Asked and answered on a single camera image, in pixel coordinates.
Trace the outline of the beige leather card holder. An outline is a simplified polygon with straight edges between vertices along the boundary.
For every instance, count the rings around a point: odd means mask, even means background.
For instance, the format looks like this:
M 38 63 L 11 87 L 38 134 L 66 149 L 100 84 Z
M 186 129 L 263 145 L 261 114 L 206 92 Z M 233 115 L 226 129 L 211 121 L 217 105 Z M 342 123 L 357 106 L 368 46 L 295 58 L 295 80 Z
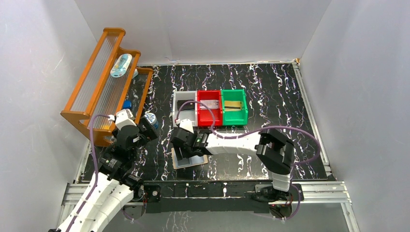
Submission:
M 194 157 L 191 157 L 191 158 L 183 158 L 182 160 L 178 160 L 177 157 L 176 157 L 176 152 L 175 152 L 174 148 L 171 149 L 171 154 L 172 154 L 172 160 L 173 160 L 173 168 L 175 170 L 182 169 L 182 168 L 193 167 L 193 166 L 199 166 L 199 165 L 203 165 L 203 164 L 208 163 L 207 155 L 204 155 L 202 157 L 194 156 Z

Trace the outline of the red plastic bin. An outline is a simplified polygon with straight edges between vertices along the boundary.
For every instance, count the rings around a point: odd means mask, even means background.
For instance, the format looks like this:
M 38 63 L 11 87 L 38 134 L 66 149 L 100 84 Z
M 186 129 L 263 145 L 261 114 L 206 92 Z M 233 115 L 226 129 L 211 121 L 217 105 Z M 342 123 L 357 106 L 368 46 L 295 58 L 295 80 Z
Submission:
M 223 125 L 223 113 L 222 113 L 222 101 L 221 101 L 221 91 L 220 90 L 198 90 L 197 91 L 197 101 L 200 100 L 218 100 L 219 109 L 210 110 L 215 118 L 215 127 Z M 208 127 L 212 125 L 213 117 L 211 113 L 206 109 L 201 109 L 200 104 L 197 104 L 198 108 L 198 126 Z

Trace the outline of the white plastic bin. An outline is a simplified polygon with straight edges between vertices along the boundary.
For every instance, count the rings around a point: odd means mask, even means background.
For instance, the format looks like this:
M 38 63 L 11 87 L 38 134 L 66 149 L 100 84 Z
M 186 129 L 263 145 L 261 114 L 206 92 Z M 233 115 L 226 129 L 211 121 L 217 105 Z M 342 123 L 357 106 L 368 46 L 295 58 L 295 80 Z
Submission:
M 177 127 L 175 123 L 176 115 L 181 105 L 186 101 L 196 101 L 197 91 L 176 91 L 173 94 L 173 106 L 172 106 L 172 123 L 173 127 Z M 197 120 L 197 106 L 195 103 L 189 103 L 185 105 L 179 114 L 179 119 L 189 119 L 192 122 L 193 127 L 198 126 Z

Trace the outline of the green plastic bin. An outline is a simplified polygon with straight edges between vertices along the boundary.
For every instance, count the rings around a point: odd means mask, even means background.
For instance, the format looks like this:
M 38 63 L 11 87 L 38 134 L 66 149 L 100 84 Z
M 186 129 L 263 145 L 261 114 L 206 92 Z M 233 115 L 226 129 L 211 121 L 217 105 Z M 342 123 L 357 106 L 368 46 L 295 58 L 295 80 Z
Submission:
M 221 99 L 224 126 L 248 124 L 248 107 L 244 89 L 223 89 Z

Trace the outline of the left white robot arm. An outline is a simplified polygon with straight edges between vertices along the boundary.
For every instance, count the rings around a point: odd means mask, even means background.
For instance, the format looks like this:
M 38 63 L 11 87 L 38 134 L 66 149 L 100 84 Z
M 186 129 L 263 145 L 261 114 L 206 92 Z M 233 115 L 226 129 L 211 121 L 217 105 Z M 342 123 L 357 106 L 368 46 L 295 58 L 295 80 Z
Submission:
M 143 180 L 132 173 L 132 165 L 135 151 L 157 139 L 157 118 L 147 113 L 135 123 L 129 109 L 105 118 L 116 127 L 115 142 L 100 158 L 91 148 L 92 180 L 71 213 L 54 229 L 56 232 L 102 232 L 126 203 L 144 196 Z

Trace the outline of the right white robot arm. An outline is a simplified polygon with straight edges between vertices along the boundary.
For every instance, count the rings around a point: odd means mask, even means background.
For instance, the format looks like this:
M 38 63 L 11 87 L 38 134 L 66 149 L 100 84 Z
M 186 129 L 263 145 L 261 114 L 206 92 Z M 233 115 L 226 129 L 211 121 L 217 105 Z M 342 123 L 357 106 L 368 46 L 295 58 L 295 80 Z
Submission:
M 285 200 L 290 196 L 294 144 L 277 129 L 261 128 L 254 133 L 196 132 L 189 119 L 182 120 L 171 133 L 170 142 L 178 161 L 191 157 L 242 154 L 256 156 L 272 173 L 272 185 L 257 190 L 260 202 Z

